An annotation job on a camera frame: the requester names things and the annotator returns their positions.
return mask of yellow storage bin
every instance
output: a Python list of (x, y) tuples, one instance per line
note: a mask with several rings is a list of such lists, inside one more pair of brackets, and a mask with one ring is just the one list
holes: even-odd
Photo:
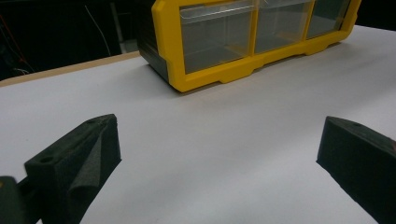
[(170, 85), (227, 83), (347, 38), (361, 0), (141, 0), (137, 44)]

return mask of wooden table edge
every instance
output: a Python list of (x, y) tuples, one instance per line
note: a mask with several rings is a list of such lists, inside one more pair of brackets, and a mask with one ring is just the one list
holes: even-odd
[(60, 68), (55, 68), (55, 69), (51, 69), (51, 70), (47, 70), (47, 71), (43, 71), (43, 72), (37, 72), (37, 73), (30, 74), (30, 75), (25, 75), (25, 76), (20, 76), (20, 77), (11, 77), (8, 79), (1, 80), (0, 87), (10, 86), (10, 85), (27, 82), (27, 81), (32, 81), (32, 80), (36, 80), (36, 79), (40, 79), (40, 78), (44, 78), (44, 77), (54, 77), (54, 76), (58, 76), (61, 74), (76, 72), (79, 70), (92, 68), (92, 67), (96, 67), (96, 66), (101, 66), (101, 65), (106, 65), (106, 64), (110, 64), (110, 63), (117, 63), (120, 61), (136, 58), (138, 56), (140, 56), (139, 51), (134, 51), (134, 52), (120, 54), (120, 55), (103, 58), (103, 59), (98, 59), (98, 60), (94, 60), (94, 61), (90, 61), (90, 62), (77, 63), (77, 64), (69, 65), (66, 67), (60, 67)]

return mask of black 3d-printed part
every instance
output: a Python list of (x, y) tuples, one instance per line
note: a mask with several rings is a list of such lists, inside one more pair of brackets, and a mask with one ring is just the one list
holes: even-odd
[(29, 223), (17, 182), (11, 176), (0, 176), (0, 224), (3, 223)]
[(0, 224), (79, 223), (119, 163), (117, 118), (85, 121), (27, 161), (18, 185), (0, 177)]
[(396, 143), (359, 123), (327, 117), (317, 163), (379, 223), (396, 223)]

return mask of clear plastic drawer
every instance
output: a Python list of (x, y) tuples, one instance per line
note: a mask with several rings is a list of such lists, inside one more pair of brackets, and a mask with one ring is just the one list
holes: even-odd
[(312, 0), (261, 0), (255, 53), (300, 42)]
[(248, 55), (255, 0), (180, 9), (186, 74)]
[(317, 0), (308, 29), (308, 38), (340, 30), (350, 0)]

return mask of table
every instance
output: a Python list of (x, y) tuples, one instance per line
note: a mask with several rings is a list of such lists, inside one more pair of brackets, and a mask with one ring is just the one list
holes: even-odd
[(326, 116), (396, 138), (396, 33), (179, 93), (141, 57), (0, 88), (0, 175), (114, 113), (122, 162), (82, 223), (375, 223), (316, 164)]

